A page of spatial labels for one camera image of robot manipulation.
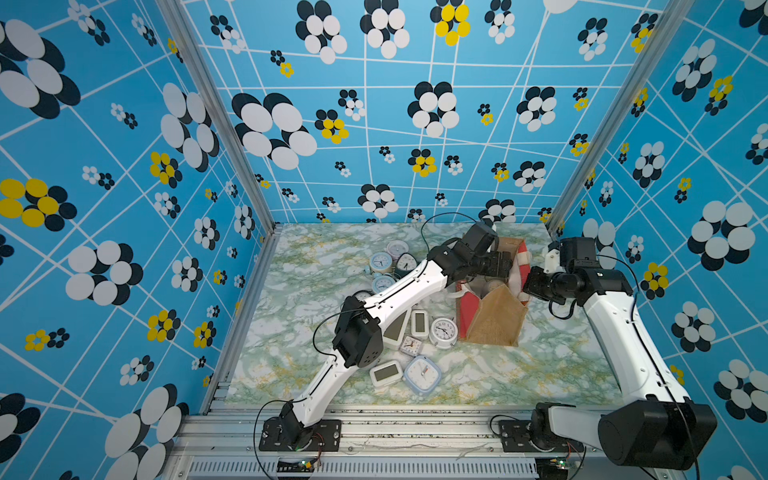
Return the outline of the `dark green triangular clock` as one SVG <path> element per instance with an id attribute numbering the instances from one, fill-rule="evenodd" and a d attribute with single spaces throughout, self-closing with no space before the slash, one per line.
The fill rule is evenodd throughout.
<path id="1" fill-rule="evenodd" d="M 419 261 L 410 252 L 405 252 L 395 262 L 394 274 L 397 278 L 403 278 L 419 266 Z"/>

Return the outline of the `white twin-bell alarm clock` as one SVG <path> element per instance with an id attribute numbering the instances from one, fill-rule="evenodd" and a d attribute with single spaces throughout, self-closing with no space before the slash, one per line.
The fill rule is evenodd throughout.
<path id="1" fill-rule="evenodd" d="M 438 349 L 452 348 L 458 341 L 459 328 L 455 321 L 447 317 L 434 319 L 430 324 L 428 338 Z"/>

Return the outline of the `light blue square alarm clock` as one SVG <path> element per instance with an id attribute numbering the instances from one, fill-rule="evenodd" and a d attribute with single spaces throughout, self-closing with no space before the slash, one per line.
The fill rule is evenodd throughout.
<path id="1" fill-rule="evenodd" d="M 442 371 L 426 356 L 415 357 L 404 369 L 405 383 L 418 395 L 431 394 L 442 379 Z"/>

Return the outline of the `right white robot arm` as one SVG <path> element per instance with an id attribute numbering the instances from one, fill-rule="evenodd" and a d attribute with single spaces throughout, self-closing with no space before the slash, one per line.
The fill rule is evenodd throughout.
<path id="1" fill-rule="evenodd" d="M 717 419 L 676 380 L 642 322 L 629 279 L 601 266 L 594 239 L 550 243 L 544 266 L 531 269 L 523 291 L 584 309 L 623 398 L 610 413 L 541 402 L 532 413 L 532 442 L 546 450 L 576 441 L 602 450 L 618 466 L 697 468 Z"/>

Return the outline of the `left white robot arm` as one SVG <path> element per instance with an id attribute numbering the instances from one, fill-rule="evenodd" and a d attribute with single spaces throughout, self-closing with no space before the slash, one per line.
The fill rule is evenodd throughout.
<path id="1" fill-rule="evenodd" d="M 393 286 L 364 301 L 345 298 L 335 315 L 332 350 L 297 399 L 287 400 L 278 415 L 281 438 L 291 447 L 304 445 L 331 400 L 359 369 L 378 359 L 383 333 L 402 313 L 430 295 L 469 277 L 506 280 L 514 255 L 498 248 L 499 236 L 483 221 L 460 238 L 432 247 L 426 258 Z"/>

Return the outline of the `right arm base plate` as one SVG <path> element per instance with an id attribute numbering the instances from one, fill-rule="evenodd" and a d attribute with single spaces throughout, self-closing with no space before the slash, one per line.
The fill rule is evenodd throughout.
<path id="1" fill-rule="evenodd" d="M 507 453 L 542 453 L 566 456 L 584 451 L 582 443 L 547 434 L 532 427 L 530 421 L 501 419 L 497 423 L 497 430 L 502 448 Z"/>

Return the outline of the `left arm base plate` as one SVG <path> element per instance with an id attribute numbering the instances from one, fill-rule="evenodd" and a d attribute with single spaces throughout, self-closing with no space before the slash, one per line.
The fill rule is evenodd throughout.
<path id="1" fill-rule="evenodd" d="M 295 427 L 284 419 L 272 417 L 256 434 L 256 446 L 264 452 L 337 452 L 341 428 L 340 420 L 321 420 L 312 427 Z"/>

